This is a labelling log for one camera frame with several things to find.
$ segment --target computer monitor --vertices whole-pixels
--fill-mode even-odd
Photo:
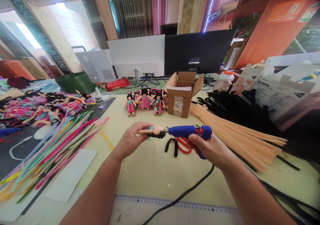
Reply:
[[[75,54],[92,82],[107,83],[117,79],[109,50],[84,51]]]
[[[118,40],[109,40],[108,46],[118,76],[135,77],[144,73],[164,75],[165,35],[142,36]]]
[[[166,36],[164,74],[179,71],[216,73],[230,47],[235,30]]]

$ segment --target hand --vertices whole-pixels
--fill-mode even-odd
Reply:
[[[144,127],[153,127],[153,124],[147,122],[136,122],[132,124],[132,126],[124,132],[110,156],[122,161],[131,155],[141,143],[149,138],[147,135],[140,135],[138,137],[136,135],[136,133]]]
[[[200,149],[204,157],[221,170],[238,160],[236,155],[215,134],[212,134],[211,139],[206,141],[198,135],[191,134],[187,144],[190,149],[194,149],[196,154],[199,154]]]

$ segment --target ruler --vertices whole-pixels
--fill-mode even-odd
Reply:
[[[116,195],[110,225],[141,225],[154,212],[172,201],[156,198]],[[239,211],[231,207],[219,207],[199,203],[179,202],[157,214],[148,225],[242,225]]]

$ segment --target black monitor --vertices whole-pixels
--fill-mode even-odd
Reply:
[[[172,75],[179,71],[218,72],[235,32],[219,30],[166,36],[164,74]]]

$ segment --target blue hot glue gun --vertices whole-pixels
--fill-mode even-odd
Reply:
[[[169,135],[172,135],[174,137],[183,137],[188,138],[191,134],[197,134],[198,136],[202,137],[204,140],[210,139],[212,134],[212,129],[210,126],[202,126],[200,128],[195,126],[177,126],[177,127],[171,127],[167,130],[164,130],[162,132],[166,132]],[[199,149],[199,157],[201,159],[206,159],[203,154],[201,153]]]

